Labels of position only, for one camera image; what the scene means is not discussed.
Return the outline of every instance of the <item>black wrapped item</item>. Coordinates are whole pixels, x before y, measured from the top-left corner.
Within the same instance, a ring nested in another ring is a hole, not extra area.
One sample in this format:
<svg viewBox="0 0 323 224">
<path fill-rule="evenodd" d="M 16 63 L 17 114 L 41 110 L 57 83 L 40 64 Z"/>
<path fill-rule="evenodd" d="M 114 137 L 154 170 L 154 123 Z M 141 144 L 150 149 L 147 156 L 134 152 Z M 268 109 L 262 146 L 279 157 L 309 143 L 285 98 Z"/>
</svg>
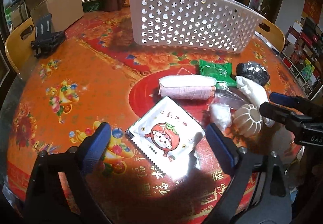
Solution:
<svg viewBox="0 0 323 224">
<path fill-rule="evenodd" d="M 237 65 L 236 72 L 238 76 L 243 76 L 261 86 L 264 86 L 270 78 L 267 70 L 262 65 L 254 61 L 239 63 Z"/>
</svg>

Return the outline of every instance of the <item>round table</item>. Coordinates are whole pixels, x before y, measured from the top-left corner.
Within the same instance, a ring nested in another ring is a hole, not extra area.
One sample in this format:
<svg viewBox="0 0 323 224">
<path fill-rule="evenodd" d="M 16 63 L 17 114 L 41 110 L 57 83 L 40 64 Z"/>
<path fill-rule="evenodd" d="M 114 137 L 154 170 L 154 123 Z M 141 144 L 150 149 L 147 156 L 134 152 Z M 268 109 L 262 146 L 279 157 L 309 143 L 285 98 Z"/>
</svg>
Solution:
<svg viewBox="0 0 323 224">
<path fill-rule="evenodd" d="M 171 74 L 196 74 L 199 59 L 262 64 L 270 74 L 267 93 L 303 95 L 287 68 L 256 36 L 240 54 L 200 51 L 187 47 L 144 47 L 135 44 L 130 10 L 86 13 L 66 31 L 67 40 L 48 59 L 40 60 L 26 83 L 14 115 L 8 145 L 7 174 L 10 189 L 25 199 L 28 180 L 41 150 L 65 152 L 91 135 L 102 121 L 113 128 L 111 141 L 126 147 L 119 155 L 107 149 L 95 171 L 86 179 L 98 204 L 114 223 L 201 223 L 230 182 L 207 141 L 196 146 L 198 168 L 173 179 L 147 160 L 124 132 L 157 101 L 158 79 Z M 178 103 L 202 125 L 208 123 L 207 101 Z M 237 146 L 267 153 L 264 127 L 245 139 L 234 127 L 226 136 Z M 291 143 L 287 152 L 295 156 Z M 238 211 L 252 195 L 256 175 L 250 178 Z M 64 176 L 61 181 L 74 212 L 77 206 Z"/>
</svg>

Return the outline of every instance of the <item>chair handle hole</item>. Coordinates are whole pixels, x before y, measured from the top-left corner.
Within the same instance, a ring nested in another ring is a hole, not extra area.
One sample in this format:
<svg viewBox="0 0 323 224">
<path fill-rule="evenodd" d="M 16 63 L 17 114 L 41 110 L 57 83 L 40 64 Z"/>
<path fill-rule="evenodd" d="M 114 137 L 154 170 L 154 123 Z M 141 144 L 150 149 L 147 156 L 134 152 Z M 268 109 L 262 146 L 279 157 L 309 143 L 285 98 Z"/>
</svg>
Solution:
<svg viewBox="0 0 323 224">
<path fill-rule="evenodd" d="M 34 31 L 34 27 L 32 25 L 29 25 L 21 34 L 20 34 L 20 38 L 22 40 L 25 40 L 29 37 L 29 35 L 31 35 Z"/>
<path fill-rule="evenodd" d="M 266 31 L 266 32 L 270 32 L 270 27 L 268 25 L 264 24 L 264 23 L 260 23 L 259 27 L 261 29 L 263 29 L 264 31 Z"/>
</svg>

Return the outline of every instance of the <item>snack packet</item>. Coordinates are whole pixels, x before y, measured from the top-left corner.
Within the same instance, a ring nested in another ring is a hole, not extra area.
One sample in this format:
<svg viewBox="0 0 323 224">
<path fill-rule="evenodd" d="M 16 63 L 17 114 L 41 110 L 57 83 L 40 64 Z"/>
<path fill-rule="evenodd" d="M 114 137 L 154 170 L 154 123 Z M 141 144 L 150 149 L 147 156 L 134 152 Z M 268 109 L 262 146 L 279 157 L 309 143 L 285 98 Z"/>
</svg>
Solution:
<svg viewBox="0 0 323 224">
<path fill-rule="evenodd" d="M 160 170 L 182 177 L 189 167 L 189 154 L 205 132 L 179 105 L 164 97 L 126 134 Z"/>
<path fill-rule="evenodd" d="M 217 89 L 225 89 L 226 87 L 237 85 L 230 76 L 232 74 L 232 63 L 219 64 L 200 60 L 200 74 L 215 78 L 215 87 Z"/>
</svg>

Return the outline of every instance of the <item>blue gripper pad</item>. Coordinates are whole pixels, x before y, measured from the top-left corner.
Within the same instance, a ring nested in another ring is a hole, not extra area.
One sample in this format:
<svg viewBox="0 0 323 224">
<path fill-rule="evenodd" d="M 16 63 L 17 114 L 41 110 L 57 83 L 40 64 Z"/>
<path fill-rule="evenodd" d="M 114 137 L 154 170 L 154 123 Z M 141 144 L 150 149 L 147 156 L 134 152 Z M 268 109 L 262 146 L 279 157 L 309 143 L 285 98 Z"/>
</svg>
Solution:
<svg viewBox="0 0 323 224">
<path fill-rule="evenodd" d="M 233 177 L 235 165 L 239 159 L 236 145 L 230 138 L 225 137 L 215 124 L 209 124 L 206 127 L 206 140 L 223 172 Z"/>
<path fill-rule="evenodd" d="M 106 149 L 111 138 L 111 127 L 102 122 L 92 136 L 85 138 L 77 150 L 77 160 L 82 175 L 93 171 L 95 164 Z"/>
<path fill-rule="evenodd" d="M 283 105 L 289 108 L 296 108 L 297 106 L 297 99 L 292 96 L 287 96 L 279 93 L 271 93 L 269 95 L 269 100 L 273 103 Z"/>
</svg>

